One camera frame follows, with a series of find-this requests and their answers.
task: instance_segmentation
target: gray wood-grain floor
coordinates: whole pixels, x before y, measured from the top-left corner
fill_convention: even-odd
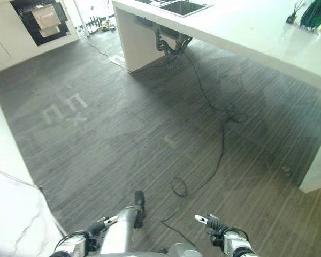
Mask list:
[[[122,56],[117,32],[91,41]],[[321,256],[321,190],[298,190],[321,144],[321,92],[201,41],[186,53],[211,101],[249,119],[227,125],[216,176],[170,224],[204,256],[223,254],[194,214],[246,230],[261,256]],[[1,72],[0,103],[66,231],[130,205],[141,188],[147,219],[134,248],[184,241],[159,223],[181,201],[170,181],[179,176],[192,191],[210,176],[227,118],[209,108],[188,60],[130,74],[81,39]]]

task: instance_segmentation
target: white kitchen island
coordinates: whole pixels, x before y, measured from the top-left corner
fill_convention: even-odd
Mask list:
[[[138,1],[113,0],[129,71],[136,71],[164,55],[156,49],[155,32],[135,22],[139,16],[248,57],[321,90],[321,39],[318,34],[285,23],[293,12],[289,0],[192,2],[213,6],[183,18]],[[321,167],[319,164],[321,158],[315,159],[308,172],[320,174],[319,182],[306,177],[303,191],[321,187],[321,168],[316,168]]]

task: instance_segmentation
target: power cord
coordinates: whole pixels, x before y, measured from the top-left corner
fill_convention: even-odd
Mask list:
[[[94,47],[94,48],[98,51],[99,54],[101,54],[101,55],[103,55],[103,56],[106,56],[110,62],[112,62],[112,63],[120,66],[121,68],[127,70],[126,67],[122,66],[122,65],[119,64],[118,62],[112,61],[112,57],[111,57],[109,54],[107,54],[107,53],[105,53],[105,52],[101,52],[100,48],[99,48],[97,45],[92,44],[85,36],[83,36],[82,34],[80,34],[80,35],[81,35],[85,40],[87,40],[87,44],[90,45],[91,47]]]
[[[203,86],[202,86],[202,83],[201,83],[201,80],[200,80],[200,77],[198,76],[198,73],[197,73],[197,70],[195,68],[195,65],[194,63],[192,62],[192,60],[190,60],[190,58],[184,53],[182,52],[183,55],[187,58],[187,60],[190,62],[191,66],[193,67],[193,70],[194,70],[194,73],[197,77],[197,81],[198,81],[198,84],[200,86],[200,90],[201,90],[201,93],[202,95],[204,96],[205,100],[207,101],[207,104],[209,105],[210,108],[214,109],[214,110],[217,110],[217,111],[223,111],[225,113],[227,113],[228,115],[228,118],[222,123],[222,126],[221,126],[221,153],[220,153],[220,156],[219,156],[219,159],[218,159],[218,162],[216,164],[216,167],[213,171],[213,173],[209,176],[209,178],[203,182],[198,188],[196,188],[195,190],[193,190],[191,193],[188,193],[188,187],[187,187],[187,184],[185,183],[185,181],[179,177],[174,177],[171,182],[170,182],[170,185],[171,185],[171,190],[172,192],[180,197],[180,198],[183,198],[184,200],[188,197],[188,196],[191,196],[193,194],[195,194],[197,191],[199,191],[200,189],[202,189],[206,184],[208,184],[212,178],[216,175],[219,167],[220,167],[220,164],[221,164],[221,161],[224,157],[224,154],[225,154],[225,131],[226,131],[226,124],[228,122],[235,122],[235,123],[238,123],[238,124],[241,124],[241,123],[244,123],[247,119],[248,119],[248,115],[246,113],[243,113],[243,112],[239,112],[239,113],[236,113],[236,114],[231,114],[231,110],[233,110],[235,108],[235,106],[233,104],[230,104],[232,107],[231,108],[228,108],[227,106],[224,108],[224,109],[219,109],[217,108],[216,106],[214,106],[211,101],[209,100],[209,98],[207,97],[204,89],[203,89]],[[178,191],[176,191],[176,189],[174,188],[174,185],[173,183],[174,182],[181,182],[181,184],[183,185],[184,187],[184,193],[179,193]],[[165,219],[162,219],[160,220],[160,222],[166,226],[167,228],[177,232],[179,235],[182,236],[182,238],[184,238],[187,242],[189,242],[193,247],[195,247],[194,243],[192,241],[190,241],[180,230],[166,224],[167,221],[169,221],[172,217],[174,217],[182,208],[183,206],[183,203],[184,203],[184,200],[181,202],[180,206],[167,218]],[[237,229],[237,228],[234,228],[236,230],[239,230],[239,231],[242,231],[247,239],[248,239],[248,235],[243,231],[243,230],[240,230],[240,229]]]

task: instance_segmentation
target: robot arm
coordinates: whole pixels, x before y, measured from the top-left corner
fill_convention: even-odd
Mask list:
[[[195,215],[195,219],[210,229],[209,236],[213,246],[219,246],[228,257],[259,257],[253,251],[247,235],[241,235],[239,229],[229,228],[213,215],[208,215],[207,218]]]

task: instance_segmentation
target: sink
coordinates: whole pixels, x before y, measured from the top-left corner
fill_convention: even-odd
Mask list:
[[[212,5],[201,5],[201,4],[195,4],[195,3],[191,3],[183,0],[178,0],[175,2],[171,2],[169,4],[164,4],[159,8],[164,11],[173,13],[175,15],[186,17],[188,15],[191,15],[195,12],[199,12],[211,6]]]

